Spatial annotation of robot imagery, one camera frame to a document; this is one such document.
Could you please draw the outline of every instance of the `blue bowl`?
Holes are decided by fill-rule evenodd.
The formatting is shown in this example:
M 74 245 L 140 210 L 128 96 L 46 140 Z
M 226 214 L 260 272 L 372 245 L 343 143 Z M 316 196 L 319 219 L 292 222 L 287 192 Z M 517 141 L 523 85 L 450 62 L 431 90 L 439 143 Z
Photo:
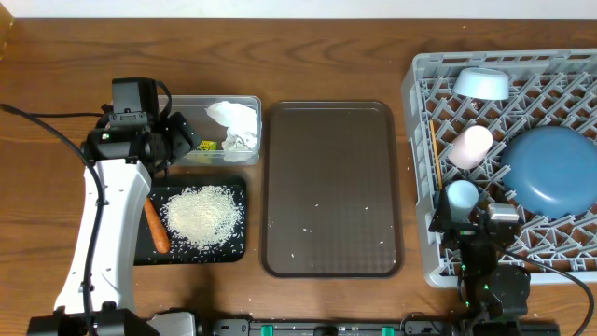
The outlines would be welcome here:
M 597 203 L 597 147 L 571 129 L 546 126 L 517 136 L 502 165 L 512 169 L 504 185 L 534 214 L 580 215 Z

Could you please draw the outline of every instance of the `pink cup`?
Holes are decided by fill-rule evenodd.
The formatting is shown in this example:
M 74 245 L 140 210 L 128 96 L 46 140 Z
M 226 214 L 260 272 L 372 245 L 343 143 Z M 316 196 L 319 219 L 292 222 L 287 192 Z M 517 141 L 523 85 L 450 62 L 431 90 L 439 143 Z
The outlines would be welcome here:
M 451 163 L 461 169 L 478 166 L 492 147 L 493 137 L 483 126 L 471 126 L 452 142 L 454 148 L 448 155 Z

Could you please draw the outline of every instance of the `brown tray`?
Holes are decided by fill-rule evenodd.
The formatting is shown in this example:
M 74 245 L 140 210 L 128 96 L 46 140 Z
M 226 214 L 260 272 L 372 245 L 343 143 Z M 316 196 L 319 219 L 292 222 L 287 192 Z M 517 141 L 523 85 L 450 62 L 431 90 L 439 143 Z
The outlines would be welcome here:
M 283 102 L 266 129 L 261 262 L 278 277 L 388 277 L 402 265 L 396 141 L 377 102 Z

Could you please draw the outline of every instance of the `carrot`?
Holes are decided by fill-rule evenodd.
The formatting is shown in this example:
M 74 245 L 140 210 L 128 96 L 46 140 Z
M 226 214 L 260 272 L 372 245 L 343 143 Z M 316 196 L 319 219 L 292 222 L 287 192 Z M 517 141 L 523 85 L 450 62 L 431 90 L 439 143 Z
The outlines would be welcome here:
M 166 229 L 164 229 L 163 224 L 161 224 L 160 217 L 153 207 L 151 200 L 147 198 L 143 208 L 146 211 L 147 224 L 149 225 L 151 237 L 153 237 L 153 244 L 156 245 L 156 249 L 160 253 L 170 252 L 170 239 L 168 239 Z

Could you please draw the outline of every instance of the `tissue paper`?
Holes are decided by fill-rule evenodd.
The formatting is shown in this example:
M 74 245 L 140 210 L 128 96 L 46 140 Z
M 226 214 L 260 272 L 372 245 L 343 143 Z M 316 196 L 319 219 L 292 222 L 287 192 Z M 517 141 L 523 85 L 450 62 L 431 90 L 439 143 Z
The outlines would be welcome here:
M 252 108 L 236 103 L 220 102 L 207 107 L 207 115 L 218 124 L 228 127 L 226 140 L 222 143 L 225 151 L 252 150 L 257 145 L 257 112 Z M 245 156 L 225 155 L 226 161 L 244 161 Z

